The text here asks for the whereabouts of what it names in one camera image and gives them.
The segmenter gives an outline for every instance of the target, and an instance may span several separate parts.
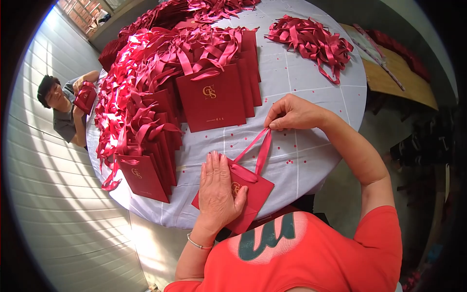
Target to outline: gold logo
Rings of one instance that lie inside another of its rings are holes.
[[[232,195],[235,198],[238,194],[238,191],[241,189],[242,185],[234,181],[231,187],[232,187]]]
[[[138,178],[142,178],[140,172],[136,168],[132,168],[131,173],[137,176]]]
[[[203,94],[206,96],[205,99],[208,99],[208,97],[212,99],[217,97],[217,94],[214,91],[214,85],[206,86],[205,88],[203,88]]]

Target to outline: silver bracelet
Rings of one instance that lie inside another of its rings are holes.
[[[188,241],[191,242],[191,244],[193,244],[194,246],[196,246],[199,249],[212,249],[212,247],[214,246],[214,245],[211,245],[211,246],[208,246],[208,247],[204,247],[202,245],[196,244],[195,242],[193,242],[193,240],[191,240],[190,235],[191,235],[191,232],[186,235],[186,237],[188,238]]]

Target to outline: corrugated wall panel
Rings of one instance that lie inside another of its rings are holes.
[[[59,291],[145,291],[128,211],[100,189],[86,150],[66,143],[36,99],[44,74],[62,85],[100,70],[97,52],[54,8],[18,75],[8,120],[15,213],[31,251]]]

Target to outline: round table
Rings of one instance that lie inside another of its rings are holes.
[[[328,27],[332,33],[339,33],[351,41],[342,27],[321,9],[304,0],[263,0],[256,10],[243,11],[239,18],[223,19],[215,26],[247,28],[259,27],[256,40],[259,55],[260,83],[263,105],[255,107],[255,117],[248,118],[241,126],[218,128],[191,133],[187,124],[182,124],[183,147],[176,151],[177,182],[173,188],[170,204],[134,195],[121,171],[116,180],[120,185],[110,192],[112,198],[129,211],[151,222],[177,228],[192,228],[199,214],[191,205],[199,188],[201,163],[209,151],[217,150],[227,157],[237,157],[263,129],[263,122],[273,102],[287,93],[293,93],[322,107],[325,107],[355,130],[360,128],[366,103],[366,76],[358,51],[350,54],[351,60],[341,72],[340,85],[334,85],[319,73],[316,62],[303,59],[300,54],[287,52],[286,46],[264,39],[269,26],[275,19],[287,14],[308,18]],[[98,179],[102,182],[110,173],[103,167],[99,171],[95,149],[99,142],[99,130],[94,126],[94,116],[86,128],[89,156]],[[244,156],[241,165],[254,171],[261,143],[258,142]],[[306,193],[317,192],[326,176],[341,160],[341,156],[319,129],[273,131],[272,143],[261,175],[273,182],[275,187],[257,218],[267,216]]]

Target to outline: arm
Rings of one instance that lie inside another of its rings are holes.
[[[199,216],[191,232],[191,240],[203,247],[214,244],[217,233],[237,218],[247,200],[248,188],[243,186],[233,197],[227,157],[217,151],[206,156],[199,180]],[[176,281],[204,279],[204,267],[210,249],[199,249],[187,242],[175,270]]]
[[[83,125],[82,117],[84,112],[79,107],[73,109],[73,120],[75,121],[76,134],[71,139],[71,143],[84,147],[86,146],[86,126]]]
[[[378,152],[333,112],[287,94],[272,105],[264,126],[321,129],[360,181],[361,218],[379,206],[395,206],[389,173]]]
[[[94,70],[78,78],[73,83],[73,91],[75,92],[75,95],[77,95],[78,92],[83,87],[83,82],[88,81],[88,82],[94,83],[99,79],[99,74],[100,74],[99,71]]]

